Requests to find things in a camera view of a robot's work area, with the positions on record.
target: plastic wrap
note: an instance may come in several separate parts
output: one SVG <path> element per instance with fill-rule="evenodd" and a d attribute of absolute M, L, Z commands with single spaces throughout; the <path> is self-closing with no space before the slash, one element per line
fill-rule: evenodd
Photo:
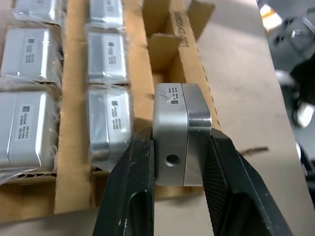
<path fill-rule="evenodd" d="M 61 89 L 62 52 L 51 28 L 9 27 L 2 58 L 0 87 L 49 83 Z"/>
<path fill-rule="evenodd" d="M 89 87 L 87 113 L 91 164 L 111 172 L 133 137 L 130 90 L 119 86 Z"/>
<path fill-rule="evenodd" d="M 0 92 L 0 184 L 36 170 L 52 171 L 60 102 L 49 92 Z"/>
<path fill-rule="evenodd" d="M 63 24 L 63 0 L 15 0 L 14 17 L 21 21 Z"/>
<path fill-rule="evenodd" d="M 88 31 L 88 82 L 129 84 L 126 34 L 117 30 Z"/>
<path fill-rule="evenodd" d="M 91 27 L 125 31 L 122 0 L 90 0 Z"/>

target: gray floor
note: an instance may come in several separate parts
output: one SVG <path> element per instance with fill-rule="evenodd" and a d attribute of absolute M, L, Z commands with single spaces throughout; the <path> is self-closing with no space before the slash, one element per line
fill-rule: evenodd
<path fill-rule="evenodd" d="M 260 0 L 259 6 L 269 4 L 283 18 L 292 16 L 306 16 L 315 25 L 315 11 L 308 11 L 315 7 L 314 0 Z M 268 37 L 269 48 L 275 69 L 290 72 L 292 68 L 308 59 L 315 52 L 315 42 L 309 38 L 290 38 L 290 33 L 295 29 L 306 29 L 300 22 L 293 22 L 288 28 L 280 28 Z M 284 36 L 284 41 L 275 44 L 278 35 Z M 315 160 L 315 116 L 306 129 L 297 128 L 292 122 L 292 114 L 296 108 L 296 96 L 291 91 L 283 89 L 283 98 L 291 120 L 293 133 L 297 142 L 301 145 L 310 159 Z"/>

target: cardboard box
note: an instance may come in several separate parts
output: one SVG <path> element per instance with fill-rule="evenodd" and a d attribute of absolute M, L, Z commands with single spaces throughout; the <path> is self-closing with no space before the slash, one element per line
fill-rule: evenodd
<path fill-rule="evenodd" d="M 199 84 L 213 127 L 220 129 L 195 41 L 214 6 L 193 1 L 188 12 L 183 0 L 145 0 L 142 6 L 139 0 L 125 0 L 124 6 L 135 131 L 152 127 L 154 88 L 161 82 Z M 57 179 L 36 183 L 40 177 L 33 176 L 28 182 L 0 186 L 0 220 L 88 209 L 101 201 L 108 174 L 91 172 L 88 159 L 88 17 L 89 0 L 68 1 Z M 202 192 L 201 187 L 156 187 L 156 199 Z"/>

